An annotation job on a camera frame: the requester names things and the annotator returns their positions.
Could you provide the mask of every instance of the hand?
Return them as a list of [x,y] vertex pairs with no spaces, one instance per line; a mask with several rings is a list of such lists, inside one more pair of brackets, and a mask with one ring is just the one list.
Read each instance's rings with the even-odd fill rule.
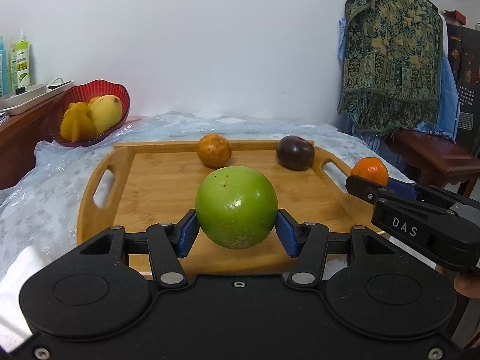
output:
[[480,298],[480,274],[459,274],[454,284],[460,294],[469,298]]

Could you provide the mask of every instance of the stool leg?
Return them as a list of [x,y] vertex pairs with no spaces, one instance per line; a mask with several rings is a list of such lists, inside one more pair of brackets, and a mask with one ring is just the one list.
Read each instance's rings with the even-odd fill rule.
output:
[[477,178],[475,177],[471,178],[469,181],[461,183],[457,193],[459,195],[465,196],[466,198],[469,198],[475,187],[476,182]]

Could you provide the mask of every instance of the red fruit basket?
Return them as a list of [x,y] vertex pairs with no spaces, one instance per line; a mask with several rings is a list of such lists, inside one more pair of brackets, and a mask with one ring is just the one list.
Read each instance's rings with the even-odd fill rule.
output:
[[[100,134],[98,137],[93,138],[92,140],[76,142],[73,140],[63,139],[60,136],[60,124],[62,123],[63,114],[67,110],[68,104],[79,102],[88,103],[92,97],[104,95],[115,95],[120,99],[122,106],[121,120],[116,125],[109,128],[107,131]],[[54,138],[54,140],[56,140],[62,146],[92,146],[96,143],[102,142],[108,135],[122,127],[125,124],[125,120],[127,119],[129,110],[130,96],[128,95],[128,92],[123,85],[113,84],[102,79],[97,79],[85,85],[74,86],[73,88],[70,88],[68,91],[65,92],[65,95],[52,107],[52,110],[50,111],[48,120],[49,133]]]

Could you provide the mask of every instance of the wrinkled orange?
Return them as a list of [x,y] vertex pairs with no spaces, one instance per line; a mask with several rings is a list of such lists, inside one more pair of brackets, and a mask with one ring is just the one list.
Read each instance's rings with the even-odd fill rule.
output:
[[210,168],[224,167],[232,156],[229,141],[218,134],[205,135],[198,143],[198,156]]
[[383,186],[388,184],[388,170],[376,157],[362,158],[355,164],[350,174]]

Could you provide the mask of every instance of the bamboo tray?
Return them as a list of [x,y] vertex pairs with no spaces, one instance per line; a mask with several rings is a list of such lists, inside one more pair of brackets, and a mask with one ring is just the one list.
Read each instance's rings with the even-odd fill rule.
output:
[[[345,176],[350,168],[330,152],[315,147],[310,169],[295,172],[277,163],[276,140],[231,141],[229,165],[243,165],[262,172],[272,183],[279,208],[285,208],[299,223],[316,221],[331,231],[349,232],[352,225],[371,223],[373,206],[343,193],[325,173],[333,163]],[[77,243],[105,228],[122,225],[127,232],[145,231],[154,223],[177,223],[195,207],[198,185],[212,169],[197,156],[198,142],[121,143],[95,169],[80,205]],[[115,177],[103,208],[94,203],[94,193],[109,169]],[[189,277],[197,273],[250,274],[290,270],[288,257],[275,230],[259,245],[246,250],[229,250],[214,244],[203,232],[188,255],[180,260]],[[150,274],[148,256],[131,255],[130,266]]]

